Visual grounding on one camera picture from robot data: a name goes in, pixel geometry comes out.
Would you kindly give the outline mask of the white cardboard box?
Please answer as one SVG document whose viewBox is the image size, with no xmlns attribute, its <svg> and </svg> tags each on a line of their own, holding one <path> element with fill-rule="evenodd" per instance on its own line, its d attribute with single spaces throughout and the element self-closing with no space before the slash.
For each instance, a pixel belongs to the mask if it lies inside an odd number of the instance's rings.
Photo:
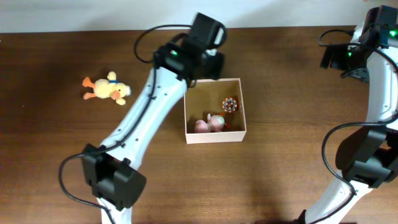
<svg viewBox="0 0 398 224">
<path fill-rule="evenodd" d="M 237 98 L 239 109 L 227 113 L 222 109 L 225 98 Z M 240 142 L 246 135 L 246 118 L 243 103 L 241 81 L 239 78 L 222 78 L 219 80 L 198 80 L 194 88 L 188 90 L 184 98 L 185 138 L 188 144 Z M 230 125 L 220 133 L 195 133 L 195 122 L 210 113 L 223 114 Z"/>
</svg>

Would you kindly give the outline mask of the orange round toy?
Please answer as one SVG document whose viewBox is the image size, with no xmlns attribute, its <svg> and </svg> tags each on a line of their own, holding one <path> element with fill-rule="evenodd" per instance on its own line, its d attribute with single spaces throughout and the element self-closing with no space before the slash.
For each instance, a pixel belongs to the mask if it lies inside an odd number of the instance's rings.
<svg viewBox="0 0 398 224">
<path fill-rule="evenodd" d="M 239 101 L 237 98 L 229 97 L 222 101 L 222 109 L 227 113 L 235 113 L 239 109 Z"/>
</svg>

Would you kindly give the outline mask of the pink pig toy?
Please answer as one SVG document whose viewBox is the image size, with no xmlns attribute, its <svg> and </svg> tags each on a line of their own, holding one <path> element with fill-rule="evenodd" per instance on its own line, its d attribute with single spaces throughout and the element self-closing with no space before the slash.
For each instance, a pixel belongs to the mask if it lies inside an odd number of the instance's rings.
<svg viewBox="0 0 398 224">
<path fill-rule="evenodd" d="M 229 129 L 230 125 L 225 121 L 223 114 L 211 115 L 208 113 L 206 120 L 198 120 L 195 122 L 195 133 L 220 133 L 224 129 Z"/>
</svg>

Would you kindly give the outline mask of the yellow plush duck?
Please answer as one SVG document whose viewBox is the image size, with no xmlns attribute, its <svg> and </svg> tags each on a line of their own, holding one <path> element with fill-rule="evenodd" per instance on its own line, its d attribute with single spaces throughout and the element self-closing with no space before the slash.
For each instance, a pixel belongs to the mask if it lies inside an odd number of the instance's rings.
<svg viewBox="0 0 398 224">
<path fill-rule="evenodd" d="M 86 77 L 82 81 L 82 86 L 93 90 L 92 93 L 85 93 L 83 95 L 84 100 L 90 98 L 110 98 L 118 105 L 125 105 L 126 100 L 124 98 L 131 95 L 131 87 L 118 82 L 115 72 L 109 72 L 106 79 L 98 79 L 95 82 L 92 82 L 89 77 Z"/>
</svg>

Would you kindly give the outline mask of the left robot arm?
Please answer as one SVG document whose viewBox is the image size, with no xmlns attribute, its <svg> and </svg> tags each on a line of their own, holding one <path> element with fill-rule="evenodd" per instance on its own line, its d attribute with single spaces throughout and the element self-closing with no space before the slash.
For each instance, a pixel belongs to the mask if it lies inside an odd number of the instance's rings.
<svg viewBox="0 0 398 224">
<path fill-rule="evenodd" d="M 226 41 L 226 27 L 198 13 L 189 28 L 154 52 L 146 85 L 118 127 L 100 147 L 89 144 L 82 152 L 102 223 L 132 222 L 132 206 L 147 181 L 138 169 L 154 134 L 192 83 L 220 77 L 224 55 L 217 50 Z"/>
</svg>

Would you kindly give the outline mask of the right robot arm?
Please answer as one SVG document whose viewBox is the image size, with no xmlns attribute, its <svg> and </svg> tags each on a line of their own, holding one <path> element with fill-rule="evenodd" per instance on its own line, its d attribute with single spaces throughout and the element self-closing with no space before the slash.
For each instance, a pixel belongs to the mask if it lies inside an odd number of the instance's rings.
<svg viewBox="0 0 398 224">
<path fill-rule="evenodd" d="M 339 223 L 361 197 L 397 177 L 397 9 L 374 7 L 344 33 L 350 42 L 318 43 L 326 48 L 320 67 L 369 84 L 367 117 L 326 134 L 321 154 L 334 178 L 296 223 Z"/>
</svg>

